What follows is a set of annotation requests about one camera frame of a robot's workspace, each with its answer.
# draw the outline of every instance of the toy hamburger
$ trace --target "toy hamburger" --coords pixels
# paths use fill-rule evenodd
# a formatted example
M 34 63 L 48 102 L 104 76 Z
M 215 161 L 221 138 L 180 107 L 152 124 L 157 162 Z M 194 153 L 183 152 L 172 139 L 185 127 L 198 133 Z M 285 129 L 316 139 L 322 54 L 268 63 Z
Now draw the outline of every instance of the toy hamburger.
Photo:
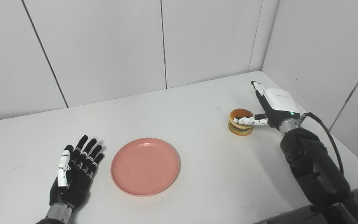
M 242 125 L 234 123 L 234 117 L 246 117 L 253 116 L 253 113 L 246 109 L 235 109 L 230 113 L 229 116 L 229 130 L 239 136 L 247 136 L 253 130 L 253 125 Z

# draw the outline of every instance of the black cable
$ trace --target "black cable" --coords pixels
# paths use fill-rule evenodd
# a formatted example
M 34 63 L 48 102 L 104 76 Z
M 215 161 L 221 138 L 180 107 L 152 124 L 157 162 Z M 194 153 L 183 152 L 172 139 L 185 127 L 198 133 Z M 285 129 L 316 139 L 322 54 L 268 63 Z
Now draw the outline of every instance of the black cable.
M 329 130 L 327 129 L 327 127 L 323 124 L 323 122 L 321 121 L 321 119 L 319 119 L 316 115 L 314 115 L 312 112 L 308 112 L 306 113 L 307 116 L 311 117 L 313 120 L 317 121 L 317 123 L 319 123 L 322 128 L 324 129 L 325 133 L 327 133 L 329 140 L 331 141 L 332 146 L 334 147 L 334 151 L 335 154 L 337 155 L 337 159 L 338 159 L 338 164 L 339 164 L 339 170 L 341 171 L 342 175 L 343 175 L 343 164 L 342 164 L 342 159 L 341 159 L 341 155 L 339 154 L 337 145 L 334 142 L 334 139 L 332 138 L 331 133 L 329 132 Z

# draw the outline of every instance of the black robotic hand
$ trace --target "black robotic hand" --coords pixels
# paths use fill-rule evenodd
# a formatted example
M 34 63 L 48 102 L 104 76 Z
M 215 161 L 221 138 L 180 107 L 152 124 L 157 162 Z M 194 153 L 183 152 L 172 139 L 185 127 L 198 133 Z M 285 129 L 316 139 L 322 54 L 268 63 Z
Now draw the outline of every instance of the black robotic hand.
M 71 213 L 84 204 L 92 178 L 104 157 L 104 154 L 100 153 L 101 145 L 97 145 L 92 150 L 96 145 L 96 139 L 91 139 L 82 150 L 87 140 L 88 136 L 83 136 L 75 149 L 71 145 L 67 145 L 64 149 L 58 177 L 56 177 L 49 195 L 51 208 L 45 219 L 37 224 L 67 223 Z M 65 159 L 68 164 L 64 166 L 62 161 Z

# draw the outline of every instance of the tabletop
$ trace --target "tabletop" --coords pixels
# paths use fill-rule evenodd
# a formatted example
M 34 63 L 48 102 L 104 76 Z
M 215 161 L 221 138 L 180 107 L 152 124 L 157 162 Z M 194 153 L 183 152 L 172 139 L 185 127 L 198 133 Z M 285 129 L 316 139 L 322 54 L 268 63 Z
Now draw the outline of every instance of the tabletop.
M 62 150 L 84 134 L 100 141 L 105 158 L 70 223 L 251 224 L 310 205 L 280 149 L 279 131 L 262 126 L 236 136 L 227 127 L 233 109 L 263 113 L 252 80 L 279 88 L 263 72 L 250 72 L 0 120 L 0 223 L 45 216 Z M 302 126 L 320 137 L 336 163 L 319 124 L 306 119 Z M 181 167 L 165 191 L 135 197 L 115 186 L 110 165 L 122 146 L 144 137 L 170 143 Z M 334 139 L 345 177 L 357 190 L 358 158 Z

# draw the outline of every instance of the pink plate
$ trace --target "pink plate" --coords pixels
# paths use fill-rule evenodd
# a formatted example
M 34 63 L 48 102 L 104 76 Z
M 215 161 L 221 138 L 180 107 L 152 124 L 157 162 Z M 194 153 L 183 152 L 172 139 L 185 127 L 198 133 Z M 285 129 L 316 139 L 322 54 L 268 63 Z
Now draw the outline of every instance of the pink plate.
M 162 192 L 175 180 L 179 156 L 167 142 L 141 138 L 123 146 L 111 162 L 111 177 L 117 187 L 135 196 Z

